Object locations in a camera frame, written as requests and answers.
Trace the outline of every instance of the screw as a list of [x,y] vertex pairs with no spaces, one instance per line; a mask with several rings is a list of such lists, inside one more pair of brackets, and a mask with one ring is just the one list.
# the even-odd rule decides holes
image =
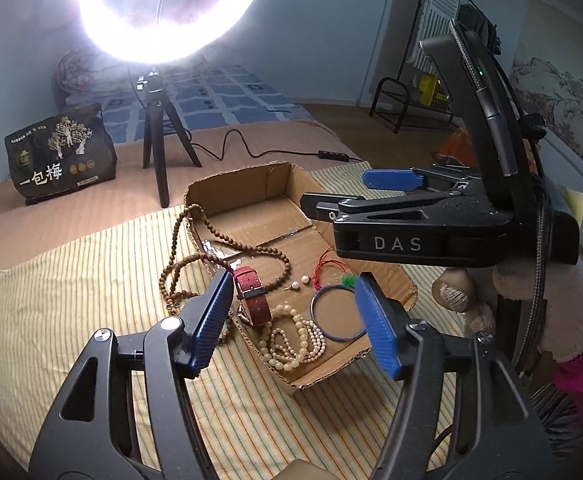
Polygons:
[[166,317],[160,322],[160,327],[163,330],[175,330],[180,326],[180,318],[178,316]]
[[494,336],[489,332],[478,332],[476,334],[476,339],[481,345],[492,345],[494,344]]
[[429,323],[424,319],[412,319],[408,325],[411,330],[420,332],[421,330],[425,330],[429,326]]
[[112,333],[107,328],[101,328],[94,334],[94,339],[100,343],[107,341]]

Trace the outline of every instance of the pearl necklace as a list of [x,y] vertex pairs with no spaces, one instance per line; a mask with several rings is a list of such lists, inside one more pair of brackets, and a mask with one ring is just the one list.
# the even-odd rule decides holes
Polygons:
[[[276,317],[290,316],[296,323],[296,329],[300,338],[300,348],[298,351],[292,348],[289,338],[282,328],[272,330],[272,322],[265,324],[258,342],[258,350],[270,367],[276,370],[290,372],[298,368],[300,363],[311,363],[316,361],[325,353],[325,336],[320,331],[316,323],[302,319],[300,314],[291,305],[278,305],[272,310],[272,319]],[[276,336],[283,338],[283,344],[276,344]]]

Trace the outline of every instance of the tree illustration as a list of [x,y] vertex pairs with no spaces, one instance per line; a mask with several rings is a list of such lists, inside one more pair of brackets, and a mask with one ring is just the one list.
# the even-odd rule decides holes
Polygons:
[[69,117],[63,117],[60,123],[56,124],[56,129],[47,142],[51,150],[56,151],[59,158],[62,158],[63,147],[70,148],[78,144],[76,155],[85,153],[85,142],[93,135],[92,130],[84,124],[78,124],[70,120]]

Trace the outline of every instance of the plush toy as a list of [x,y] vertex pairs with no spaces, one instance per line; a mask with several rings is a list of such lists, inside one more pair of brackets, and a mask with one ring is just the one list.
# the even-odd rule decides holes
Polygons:
[[[510,259],[494,267],[495,290],[511,300],[530,300],[535,263]],[[481,286],[467,269],[447,269],[431,286],[436,301],[465,318],[465,334],[494,333],[494,308],[482,300]],[[556,388],[573,400],[583,424],[583,261],[575,266],[549,263],[545,280],[547,311],[540,349],[551,352],[557,368]]]

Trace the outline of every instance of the pillow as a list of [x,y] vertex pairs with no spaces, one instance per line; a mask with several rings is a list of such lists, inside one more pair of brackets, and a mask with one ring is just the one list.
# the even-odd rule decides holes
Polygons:
[[[196,53],[185,59],[161,65],[164,74],[174,70],[198,72],[206,68],[203,54]],[[107,94],[129,86],[129,73],[136,77],[147,72],[147,66],[127,63],[93,48],[72,50],[58,63],[56,79],[63,90],[74,94],[88,92]]]

